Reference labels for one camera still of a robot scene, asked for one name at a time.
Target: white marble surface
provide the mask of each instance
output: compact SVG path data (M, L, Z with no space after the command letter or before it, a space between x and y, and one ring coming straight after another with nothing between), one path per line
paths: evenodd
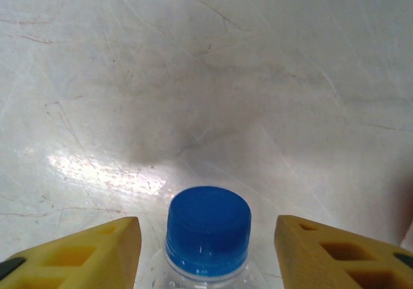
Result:
M399 244L412 29L413 0L0 0L1 258L136 215L139 288L197 184L250 203L270 288L279 214Z

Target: bottle neck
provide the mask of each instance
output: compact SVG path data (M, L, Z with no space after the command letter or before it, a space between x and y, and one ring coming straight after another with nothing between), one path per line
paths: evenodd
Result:
M170 268L170 273L175 282L179 283L183 288L188 289L225 289L234 282L234 279L243 272L247 265L247 260L235 271L219 277L205 277L196 274L188 273L177 267L169 258L165 244L163 247L163 256L167 265Z

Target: table surface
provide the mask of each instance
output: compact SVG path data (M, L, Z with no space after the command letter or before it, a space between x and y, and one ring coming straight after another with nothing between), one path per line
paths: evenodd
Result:
M0 0L1 258L126 215L142 270L180 190L399 244L413 218L413 0Z

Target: plastic bottle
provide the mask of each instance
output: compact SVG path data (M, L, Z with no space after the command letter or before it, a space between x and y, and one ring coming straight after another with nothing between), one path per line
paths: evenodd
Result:
M166 240L144 274L143 289L266 289L248 260L251 211L240 196L199 186L169 207Z

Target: bottle cap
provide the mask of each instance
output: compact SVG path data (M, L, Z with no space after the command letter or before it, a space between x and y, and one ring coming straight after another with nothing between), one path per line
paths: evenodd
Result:
M166 254L179 269L219 277L247 259L251 210L239 195L214 186L177 194L169 206Z

